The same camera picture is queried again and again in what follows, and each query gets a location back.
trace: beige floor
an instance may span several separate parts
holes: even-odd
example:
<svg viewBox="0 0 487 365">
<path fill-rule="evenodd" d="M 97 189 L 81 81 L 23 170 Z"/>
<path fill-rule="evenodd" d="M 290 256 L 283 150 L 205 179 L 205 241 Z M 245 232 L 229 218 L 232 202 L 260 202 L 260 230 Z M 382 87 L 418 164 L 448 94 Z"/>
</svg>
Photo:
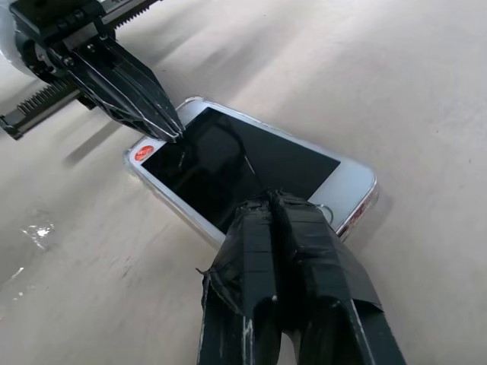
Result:
<svg viewBox="0 0 487 365">
<path fill-rule="evenodd" d="M 373 167 L 382 196 L 348 245 L 408 363 L 477 365 L 486 14 L 482 0 L 166 0 L 119 38 L 176 103 L 206 95 Z M 0 76 L 2 105 L 31 87 Z M 215 251 L 129 175 L 137 138 L 76 103 L 0 138 L 2 364 L 196 363 L 195 268 Z M 22 230 L 47 222 L 42 250 Z"/>
</svg>

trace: screw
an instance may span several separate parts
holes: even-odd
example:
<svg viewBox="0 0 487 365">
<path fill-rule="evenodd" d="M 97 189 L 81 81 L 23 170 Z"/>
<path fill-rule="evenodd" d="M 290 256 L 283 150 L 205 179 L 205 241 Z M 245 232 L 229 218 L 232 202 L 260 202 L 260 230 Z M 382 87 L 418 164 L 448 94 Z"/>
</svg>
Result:
<svg viewBox="0 0 487 365">
<path fill-rule="evenodd" d="M 72 67 L 75 65 L 75 60 L 72 59 L 71 57 L 65 57 L 63 60 L 64 64 L 68 67 Z"/>
</svg>

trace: phone screen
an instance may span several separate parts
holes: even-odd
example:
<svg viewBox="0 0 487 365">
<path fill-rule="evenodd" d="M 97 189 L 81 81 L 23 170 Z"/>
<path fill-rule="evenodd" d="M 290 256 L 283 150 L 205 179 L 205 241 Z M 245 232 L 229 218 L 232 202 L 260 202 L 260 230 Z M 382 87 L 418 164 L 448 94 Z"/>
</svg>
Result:
<svg viewBox="0 0 487 365">
<path fill-rule="evenodd" d="M 226 234 L 243 201 L 264 188 L 308 200 L 339 164 L 207 108 L 184 139 L 163 145 L 142 166 Z"/>
</svg>

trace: white smartphone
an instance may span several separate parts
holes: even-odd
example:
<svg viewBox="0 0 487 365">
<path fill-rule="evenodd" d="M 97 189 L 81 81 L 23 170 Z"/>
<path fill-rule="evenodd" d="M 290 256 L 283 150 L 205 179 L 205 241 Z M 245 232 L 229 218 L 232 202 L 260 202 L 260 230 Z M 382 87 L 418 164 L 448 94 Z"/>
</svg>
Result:
<svg viewBox="0 0 487 365">
<path fill-rule="evenodd" d="M 217 244 L 235 208 L 264 188 L 316 204 L 343 240 L 377 200 L 374 173 L 353 160 L 201 97 L 177 111 L 185 137 L 176 144 L 143 138 L 126 163 Z"/>
</svg>

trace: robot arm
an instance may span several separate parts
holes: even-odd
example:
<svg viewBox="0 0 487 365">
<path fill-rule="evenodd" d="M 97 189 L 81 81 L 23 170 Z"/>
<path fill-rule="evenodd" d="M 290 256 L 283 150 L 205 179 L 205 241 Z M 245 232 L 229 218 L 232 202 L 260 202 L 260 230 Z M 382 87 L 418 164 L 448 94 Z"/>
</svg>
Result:
<svg viewBox="0 0 487 365">
<path fill-rule="evenodd" d="M 13 138 L 78 99 L 152 138 L 184 128 L 154 73 L 116 41 L 116 28 L 157 0 L 17 0 L 10 5 L 22 62 L 49 84 L 0 126 Z"/>
<path fill-rule="evenodd" d="M 364 268 L 313 204 L 243 203 L 203 279 L 198 365 L 405 365 Z"/>
</svg>

